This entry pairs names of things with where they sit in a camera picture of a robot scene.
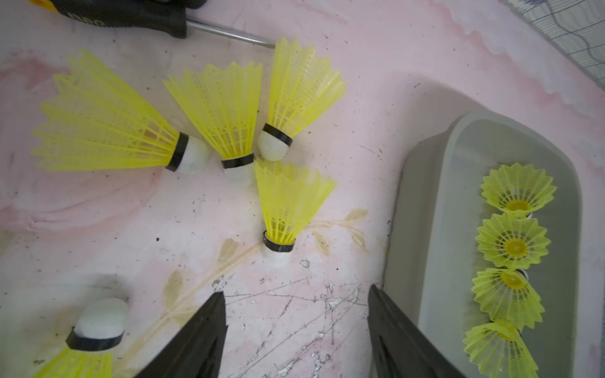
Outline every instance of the white cork tip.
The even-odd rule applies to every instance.
[[[292,252],[275,252],[263,245],[263,259],[272,267],[282,268],[288,265],[292,258]]]
[[[204,169],[209,155],[208,147],[206,147],[204,142],[198,138],[189,136],[183,158],[175,172],[194,175]]]
[[[239,187],[250,186],[256,181],[256,173],[254,171],[254,163],[241,165],[234,168],[223,168],[227,179]]]
[[[121,299],[106,298],[84,310],[74,332],[87,339],[111,339],[120,336],[128,322],[128,305]]]
[[[265,130],[258,136],[258,150],[261,156],[268,161],[281,160],[288,152],[288,145],[269,134]]]

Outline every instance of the gray container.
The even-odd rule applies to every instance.
[[[472,279],[493,265],[477,251],[477,228],[499,210],[481,196],[500,165],[532,163],[554,177],[555,199],[533,214],[552,241],[528,269],[546,309],[522,337],[541,377],[569,377],[574,355],[580,186],[570,160],[529,128],[489,111],[471,112],[420,142],[407,157],[393,219],[384,290],[468,378],[483,377],[464,353],[465,332],[489,322]]]

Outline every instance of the plastic mesh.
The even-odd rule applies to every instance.
[[[483,178],[481,195],[503,212],[524,217],[553,200],[552,194],[557,188],[551,183],[552,177],[547,176],[544,169],[536,170],[532,164],[502,165]]]
[[[191,122],[223,160],[249,155],[257,121],[263,68],[232,62],[226,70],[208,65],[186,70],[164,84]]]
[[[63,349],[33,378],[111,378],[112,353]]]
[[[478,325],[466,333],[464,351],[479,371],[491,378],[537,378],[538,365],[514,326]]]
[[[551,243],[546,238],[546,229],[534,218],[517,218],[511,213],[493,214],[477,229],[475,240],[486,260],[497,267],[516,270],[528,269],[538,264],[548,254],[546,247]]]
[[[510,269],[489,268],[473,278],[475,301],[492,321],[505,321],[518,330],[542,321],[540,296],[523,275]]]
[[[55,75],[59,95],[41,104],[48,121],[32,154],[39,168],[86,171],[165,166],[174,130],[132,88],[85,50],[70,57],[70,75]]]
[[[280,161],[259,159],[255,169],[267,237],[277,244],[294,243],[330,195],[336,180]]]
[[[332,71],[329,58],[319,59],[313,47],[294,40],[278,41],[269,93],[269,124],[297,135],[344,95],[341,72]]]

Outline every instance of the pink marble surface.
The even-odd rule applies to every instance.
[[[298,238],[291,263],[276,270],[259,253],[256,189],[230,186],[217,154],[194,177],[161,169],[43,174],[27,155],[36,143],[28,131],[42,120],[37,103],[53,93],[50,74],[81,47],[192,134],[161,79],[232,60],[261,62],[268,75],[271,50],[204,33],[181,41],[94,28],[25,1],[0,10],[0,225],[16,231],[0,256],[6,376],[31,375],[62,348],[85,305],[120,296],[131,322],[115,376],[130,377],[216,290],[227,297],[229,324],[221,377],[368,376],[367,291],[381,281],[404,158],[481,106],[536,130],[574,163],[584,203],[574,376],[598,376],[605,95],[573,65],[561,75],[581,88],[595,118],[547,94],[428,0],[209,0],[194,12],[199,19],[298,37],[330,56],[348,82],[345,97],[286,157],[330,174],[338,186]],[[258,124],[267,118],[268,85],[267,76]]]

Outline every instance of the stacked shuttlecocks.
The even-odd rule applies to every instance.
[[[221,155],[225,175],[242,186],[254,181],[252,140],[263,68],[232,62],[226,70],[208,65],[185,71],[164,84],[204,138]]]
[[[546,229],[530,216],[554,199],[556,187],[544,169],[514,163],[491,170],[481,188],[487,202],[503,214],[483,220],[477,249],[501,269],[488,268],[473,279],[474,300],[493,323],[466,333],[465,352],[491,378],[537,377],[538,366],[520,331],[534,328],[545,310],[523,269],[548,254]]]
[[[269,120],[258,138],[266,160],[282,159],[292,139],[344,95],[346,83],[332,71],[330,59],[318,58],[313,47],[303,49],[295,39],[275,45]]]
[[[33,378],[111,378],[112,349],[120,344],[127,321],[128,305],[121,299],[91,304],[67,337],[67,347]]]
[[[59,95],[42,103],[47,122],[33,131],[32,151],[48,171],[165,166],[196,173],[208,160],[199,139],[177,132],[122,79],[88,51],[55,75]]]
[[[315,216],[336,181],[307,167],[259,159],[255,163],[261,197],[265,256],[282,264],[290,259],[300,231]]]

